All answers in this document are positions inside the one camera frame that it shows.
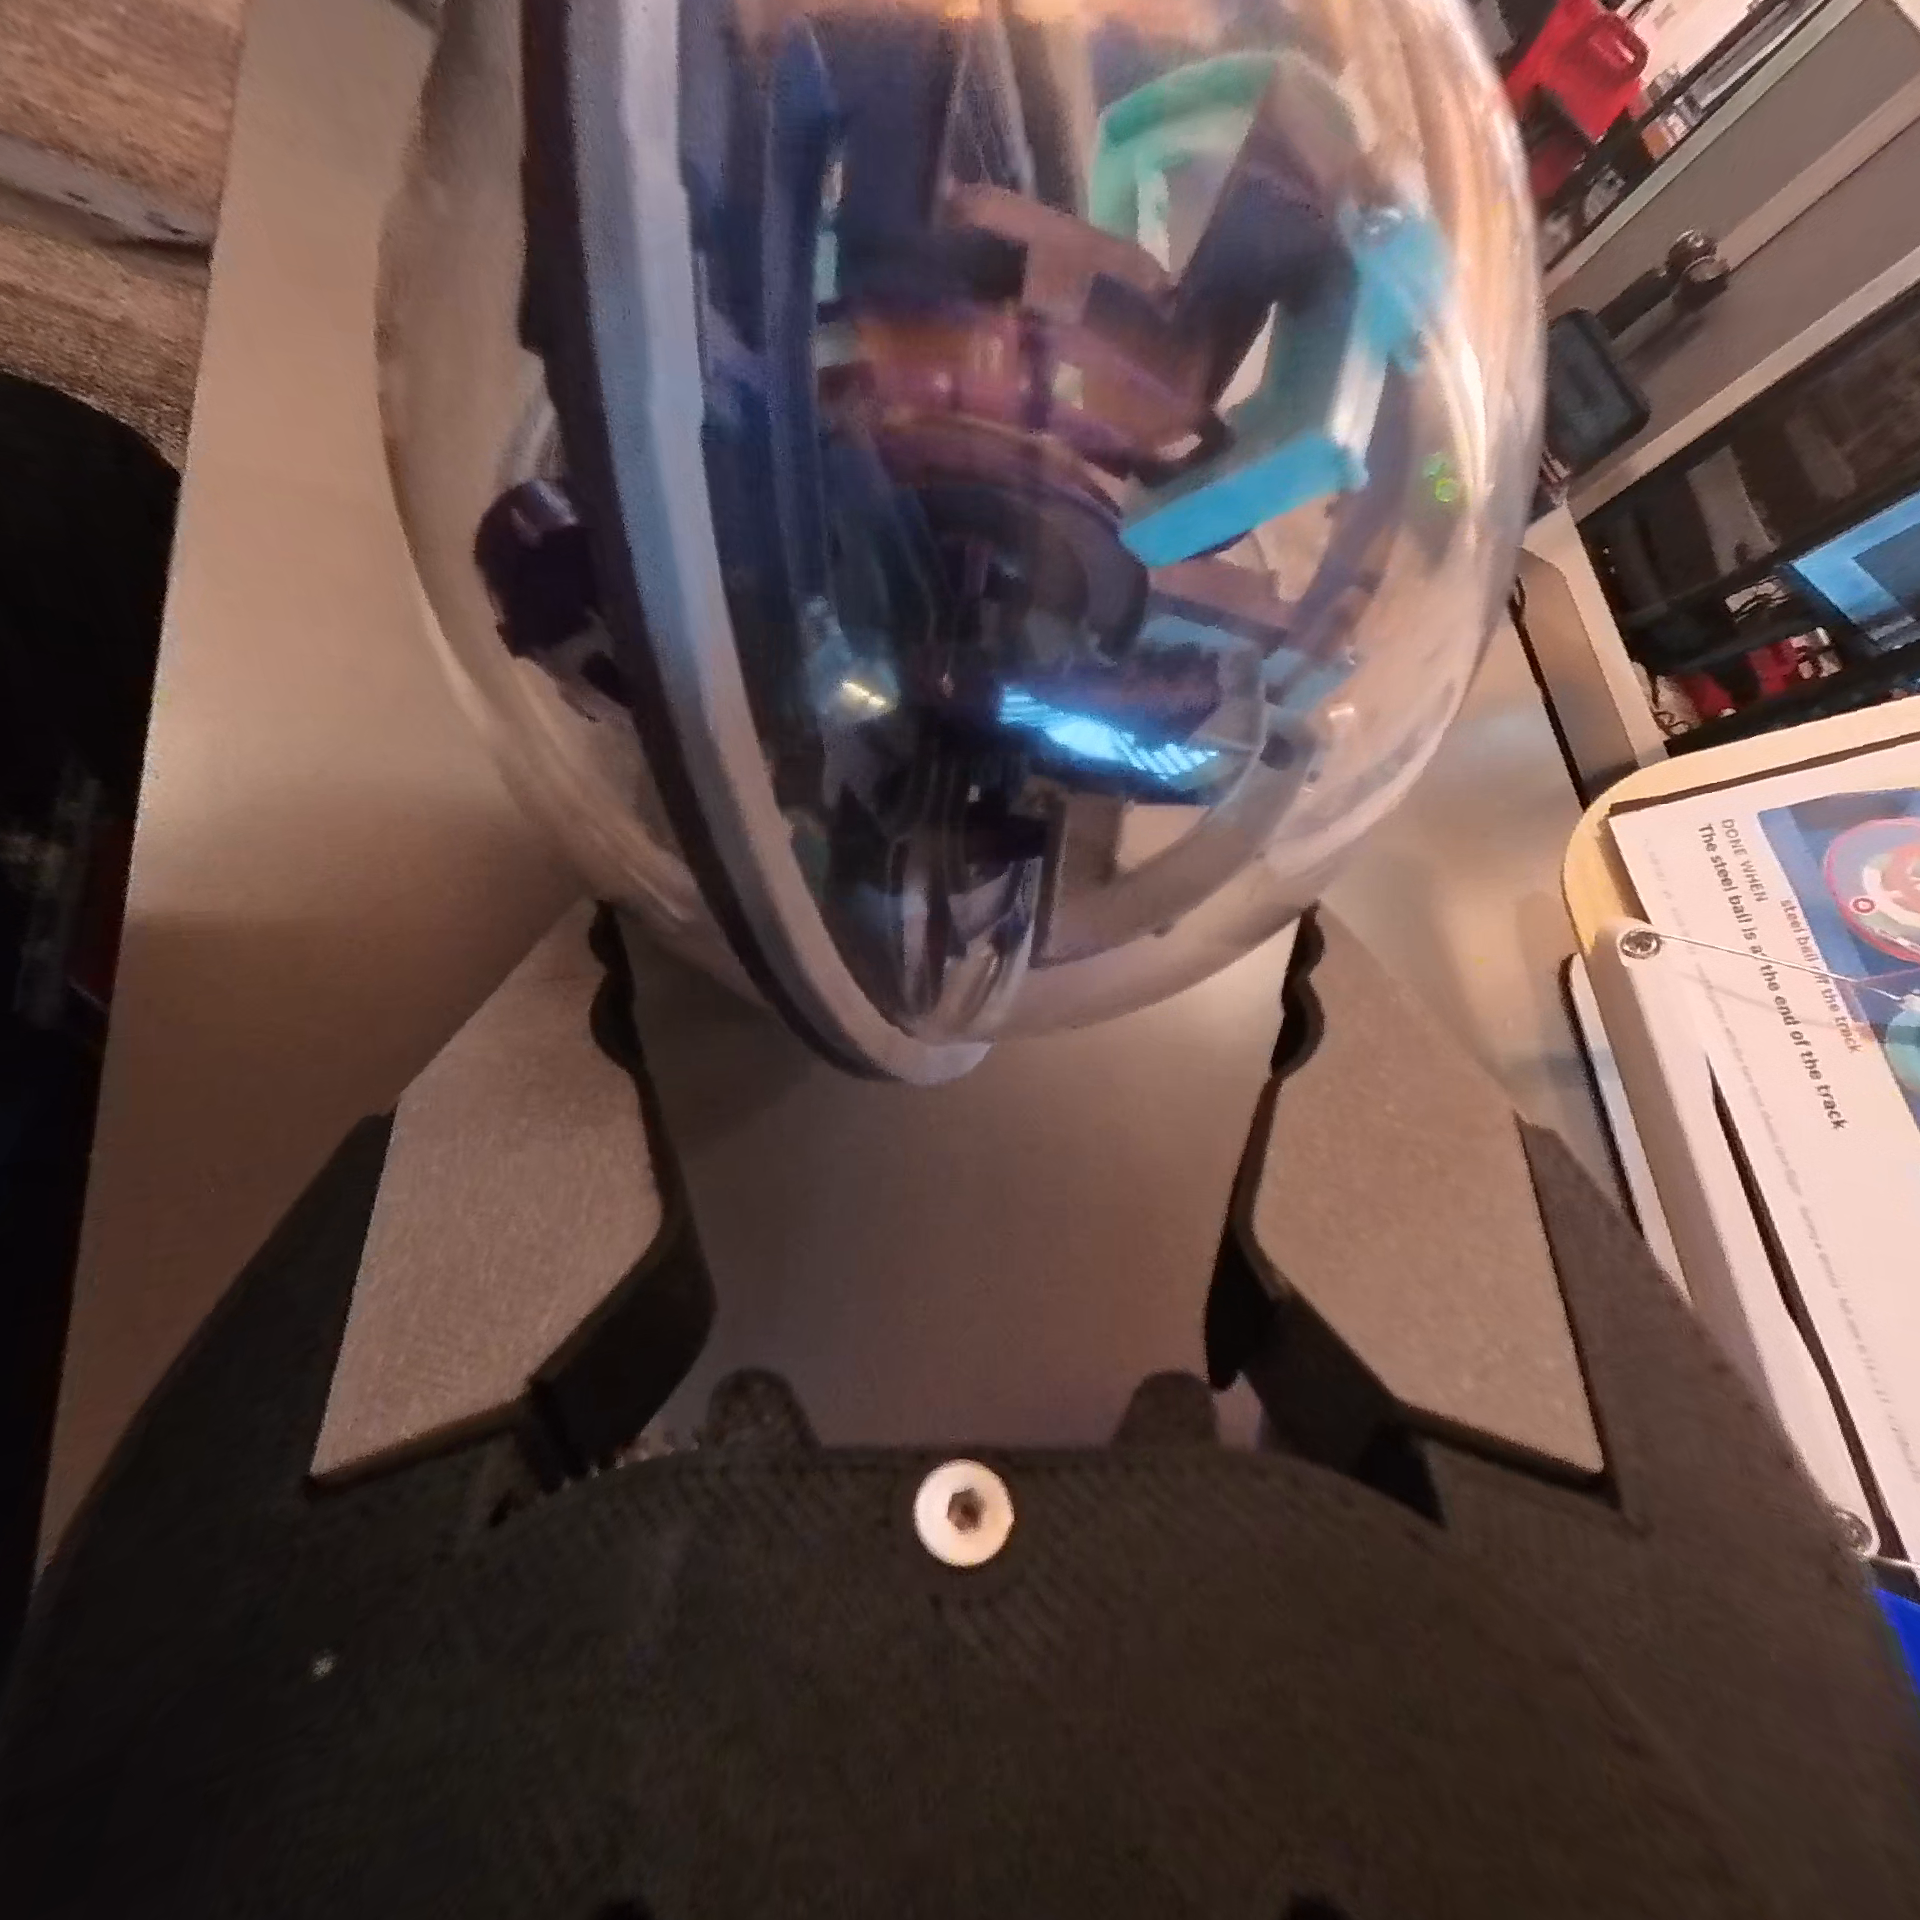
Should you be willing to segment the clear plastic maze ball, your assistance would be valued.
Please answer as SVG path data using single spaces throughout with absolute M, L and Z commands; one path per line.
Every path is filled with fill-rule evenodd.
M 1516 584 L 1535 216 L 1465 3 L 421 3 L 379 423 L 602 899 L 946 1082 L 1289 927 Z

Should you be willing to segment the black box device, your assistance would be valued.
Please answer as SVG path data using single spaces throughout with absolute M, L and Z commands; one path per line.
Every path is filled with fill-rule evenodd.
M 1551 495 L 1601 465 L 1648 422 L 1648 404 L 1618 361 L 1590 309 L 1551 317 L 1546 334 L 1540 485 Z

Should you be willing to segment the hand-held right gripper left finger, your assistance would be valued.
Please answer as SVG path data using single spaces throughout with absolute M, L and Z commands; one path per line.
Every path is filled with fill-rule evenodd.
M 662 1418 L 713 1325 L 630 952 L 578 905 L 399 1096 L 309 1475 L 495 1433 L 541 1483 L 589 1475 Z

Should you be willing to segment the red tool case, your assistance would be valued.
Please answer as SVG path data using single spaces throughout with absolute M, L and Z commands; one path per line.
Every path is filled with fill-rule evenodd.
M 1548 3 L 1502 69 L 1535 199 L 1551 199 L 1633 115 L 1647 42 L 1609 3 Z

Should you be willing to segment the printed instruction sheet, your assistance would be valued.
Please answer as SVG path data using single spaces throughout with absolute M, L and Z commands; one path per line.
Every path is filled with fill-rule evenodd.
M 1631 916 L 1684 945 L 1696 1027 L 1914 1567 L 1916 742 L 1608 826 Z

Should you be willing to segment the computer monitor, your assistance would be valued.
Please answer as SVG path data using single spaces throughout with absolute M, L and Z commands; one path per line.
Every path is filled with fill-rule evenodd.
M 1916 644 L 1916 494 L 1908 494 L 1774 571 L 1842 666 Z

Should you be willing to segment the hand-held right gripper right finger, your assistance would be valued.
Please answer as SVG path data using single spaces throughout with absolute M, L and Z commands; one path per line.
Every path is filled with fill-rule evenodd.
M 1366 942 L 1310 909 L 1233 1168 L 1204 1370 L 1257 1445 L 1432 1487 L 1432 1445 L 1604 1478 L 1525 1121 Z

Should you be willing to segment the white sheet holder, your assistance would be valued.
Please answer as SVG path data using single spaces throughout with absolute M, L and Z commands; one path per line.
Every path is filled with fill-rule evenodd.
M 1893 1512 L 1696 1027 L 1682 950 L 1672 932 L 1614 916 L 1570 970 L 1570 1008 L 1633 1213 L 1703 1325 L 1770 1405 L 1846 1541 L 1902 1564 Z

